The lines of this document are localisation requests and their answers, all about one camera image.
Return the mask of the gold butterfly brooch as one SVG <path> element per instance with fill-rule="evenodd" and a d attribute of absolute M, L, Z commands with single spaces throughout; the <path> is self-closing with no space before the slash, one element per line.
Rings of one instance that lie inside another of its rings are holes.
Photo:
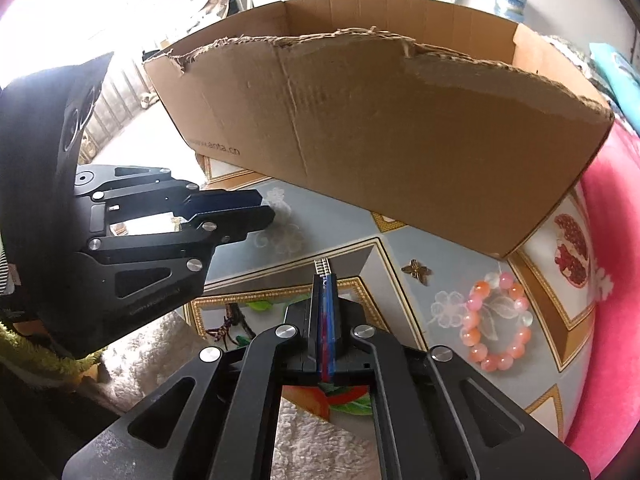
<path fill-rule="evenodd" d="M 401 272 L 411 276 L 423 286 L 428 285 L 428 280 L 433 274 L 428 266 L 416 259 L 411 259 L 405 266 L 402 266 Z"/>

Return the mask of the green fuzzy sleeve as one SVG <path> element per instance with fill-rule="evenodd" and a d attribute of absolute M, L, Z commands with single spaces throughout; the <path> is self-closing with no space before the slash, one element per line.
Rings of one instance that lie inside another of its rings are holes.
<path fill-rule="evenodd" d="M 71 382 L 99 364 L 103 352 L 100 349 L 81 359 L 60 356 L 1 324 L 1 363 L 38 378 Z"/>

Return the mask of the blue water jug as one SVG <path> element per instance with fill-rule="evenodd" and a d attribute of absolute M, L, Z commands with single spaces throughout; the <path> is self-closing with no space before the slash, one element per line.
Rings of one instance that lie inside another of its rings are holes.
<path fill-rule="evenodd" d="M 500 18 L 523 23 L 527 0 L 495 0 L 494 13 Z"/>

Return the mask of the gold bar hair clip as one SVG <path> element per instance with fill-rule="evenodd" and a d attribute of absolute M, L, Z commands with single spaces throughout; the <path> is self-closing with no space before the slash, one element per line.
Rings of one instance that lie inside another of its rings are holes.
<path fill-rule="evenodd" d="M 331 275 L 333 271 L 330 260 L 328 258 L 314 259 L 314 272 L 322 278 Z"/>

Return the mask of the pink floral quilt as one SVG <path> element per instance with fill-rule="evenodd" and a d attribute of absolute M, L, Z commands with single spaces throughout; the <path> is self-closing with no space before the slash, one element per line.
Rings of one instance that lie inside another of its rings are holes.
<path fill-rule="evenodd" d="M 582 176 L 594 254 L 596 322 L 566 444 L 593 478 L 639 421 L 639 138 L 616 122 Z"/>

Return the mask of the white fuzzy blanket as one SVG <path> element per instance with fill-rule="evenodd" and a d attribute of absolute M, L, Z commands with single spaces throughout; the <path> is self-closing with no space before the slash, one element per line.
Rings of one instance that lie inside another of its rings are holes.
<path fill-rule="evenodd" d="M 330 422 L 310 389 L 247 395 L 244 352 L 224 352 L 171 312 L 109 344 L 101 391 L 119 419 L 92 442 L 91 479 L 377 479 L 372 436 Z"/>

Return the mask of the brown cardboard box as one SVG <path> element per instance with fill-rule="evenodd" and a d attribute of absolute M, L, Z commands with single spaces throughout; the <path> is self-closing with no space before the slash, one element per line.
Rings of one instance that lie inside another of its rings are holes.
<path fill-rule="evenodd" d="M 495 258 L 597 155 L 614 116 L 528 27 L 435 0 L 288 0 L 145 63 L 198 154 Z"/>

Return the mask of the blue cartoon pillow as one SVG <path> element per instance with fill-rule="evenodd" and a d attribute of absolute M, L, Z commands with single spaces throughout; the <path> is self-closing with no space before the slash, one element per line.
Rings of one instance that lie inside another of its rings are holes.
<path fill-rule="evenodd" d="M 614 92 L 620 110 L 635 132 L 639 132 L 639 73 L 614 47 L 603 42 L 590 42 L 593 62 L 604 73 Z"/>

